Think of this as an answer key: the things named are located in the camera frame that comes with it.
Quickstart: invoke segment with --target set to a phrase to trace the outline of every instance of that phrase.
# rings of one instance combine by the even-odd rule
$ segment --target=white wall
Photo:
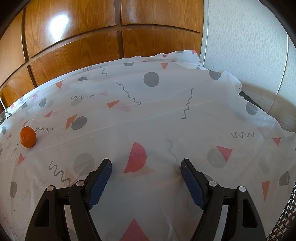
[[[287,75],[283,79],[287,51],[286,31],[259,0],[205,0],[204,66],[232,73],[266,112],[277,111],[277,94],[285,96],[288,91],[289,98],[294,97],[290,87],[295,80]]]

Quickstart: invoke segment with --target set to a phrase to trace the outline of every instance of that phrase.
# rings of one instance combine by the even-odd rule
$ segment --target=gray semicircle
[[[42,108],[45,106],[45,104],[46,104],[46,98],[44,98],[40,101],[39,106]]]
[[[87,122],[85,116],[78,117],[75,121],[72,122],[71,128],[73,130],[79,130],[80,128],[84,127]]]
[[[248,102],[246,104],[246,111],[248,112],[249,115],[256,115],[258,112],[258,108],[251,102]]]
[[[282,186],[288,185],[289,182],[290,182],[290,174],[288,171],[285,171],[285,173],[279,179],[279,185],[282,187]]]
[[[17,183],[16,182],[11,182],[11,184],[10,184],[10,196],[12,198],[14,198],[16,193],[17,193]]]
[[[77,100],[73,100],[70,105],[72,105],[72,106],[78,105],[81,101],[82,101],[82,99],[78,98]]]
[[[155,72],[148,72],[144,75],[144,83],[149,87],[155,87],[159,83],[159,75]]]
[[[125,66],[132,66],[133,65],[133,62],[132,63],[124,63]]]
[[[87,80],[87,78],[86,78],[86,77],[80,77],[80,78],[78,79],[78,82],[79,82],[79,81],[83,81],[83,80]]]
[[[207,153],[207,160],[211,166],[215,168],[223,168],[226,165],[226,161],[217,148],[210,149]]]
[[[91,154],[82,153],[75,158],[73,170],[79,176],[88,175],[94,168],[94,158]]]
[[[213,80],[219,80],[221,73],[209,70],[209,75]]]

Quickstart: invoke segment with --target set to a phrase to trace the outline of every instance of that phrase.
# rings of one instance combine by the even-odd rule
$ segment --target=patterned tablecloth
[[[102,240],[190,240],[202,211],[180,175],[189,158],[223,187],[244,185],[268,234],[295,183],[296,134],[240,89],[194,50],[88,66],[39,86],[0,126],[1,225],[24,240],[48,185],[72,185],[108,158],[113,172],[91,210]],[[24,126],[37,134],[30,149],[19,143]],[[66,215],[75,240],[69,207]]]

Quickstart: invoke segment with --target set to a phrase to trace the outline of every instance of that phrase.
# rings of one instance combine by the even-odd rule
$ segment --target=red triangle
[[[29,122],[29,120],[27,120],[27,121],[24,123],[24,125],[23,125],[22,127],[24,128],[24,126],[25,126],[28,122]]]
[[[263,197],[264,197],[264,201],[265,201],[267,193],[268,193],[270,181],[262,182],[261,184],[262,184]]]
[[[278,138],[272,138],[274,143],[279,147],[279,143],[281,141],[281,137],[278,137]]]
[[[61,87],[62,87],[62,83],[63,83],[63,81],[60,81],[60,82],[56,83],[56,86],[57,86],[59,89],[61,89]]]
[[[52,114],[52,111],[46,114],[44,117],[50,117],[51,114]]]
[[[24,160],[24,157],[22,156],[22,154],[20,154],[20,156],[19,156],[19,161],[18,161],[17,164],[20,164],[23,160]]]
[[[146,160],[147,154],[144,147],[134,142],[124,172],[136,172],[140,170],[145,165]]]
[[[229,157],[231,155],[232,149],[221,147],[221,146],[216,146],[216,147],[221,152],[221,154],[224,157],[225,161],[228,161],[228,159],[229,159]]]
[[[163,69],[166,69],[166,67],[168,66],[168,63],[160,63]]]
[[[149,241],[149,239],[137,221],[133,219],[120,241]]]
[[[111,107],[115,106],[118,102],[119,100],[115,100],[113,102],[107,103],[107,106],[109,107],[109,109],[111,109]]]

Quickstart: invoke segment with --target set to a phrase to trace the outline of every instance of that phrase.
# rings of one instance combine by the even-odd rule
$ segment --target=wooden panel
[[[22,12],[20,12],[0,39],[0,85],[24,62]]]
[[[123,30],[124,57],[154,56],[158,53],[192,49],[200,55],[202,36],[187,31],[161,29]]]
[[[13,75],[7,85],[1,90],[1,98],[6,107],[11,106],[16,100],[34,89],[31,77],[26,66],[22,67],[17,74]]]
[[[37,85],[89,65],[118,59],[116,32],[97,34],[61,46],[31,63]]]
[[[121,0],[122,24],[161,24],[202,33],[204,0]]]
[[[25,13],[29,57],[62,39],[113,25],[113,0],[33,0]]]

